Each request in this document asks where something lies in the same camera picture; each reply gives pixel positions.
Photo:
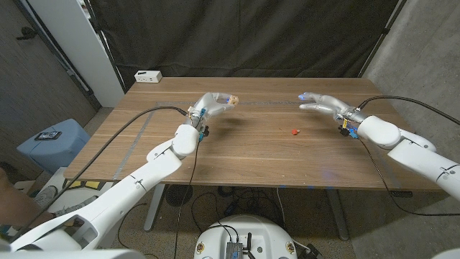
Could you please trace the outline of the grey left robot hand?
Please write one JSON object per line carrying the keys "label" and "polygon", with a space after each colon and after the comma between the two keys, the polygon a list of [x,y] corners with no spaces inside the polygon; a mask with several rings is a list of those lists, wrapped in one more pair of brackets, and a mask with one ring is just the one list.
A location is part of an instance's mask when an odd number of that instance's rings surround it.
{"label": "grey left robot hand", "polygon": [[211,93],[204,94],[199,100],[188,109],[190,115],[191,125],[195,128],[198,125],[224,111],[233,109],[235,104],[231,101],[232,95],[225,93]]}

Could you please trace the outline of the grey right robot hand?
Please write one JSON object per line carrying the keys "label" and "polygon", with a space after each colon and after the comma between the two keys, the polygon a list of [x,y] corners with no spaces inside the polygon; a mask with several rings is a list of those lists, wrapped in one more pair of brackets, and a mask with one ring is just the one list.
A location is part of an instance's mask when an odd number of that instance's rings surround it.
{"label": "grey right robot hand", "polygon": [[300,94],[298,98],[305,102],[299,106],[300,109],[328,114],[334,119],[347,119],[361,123],[368,117],[360,109],[350,106],[333,96],[305,92]]}

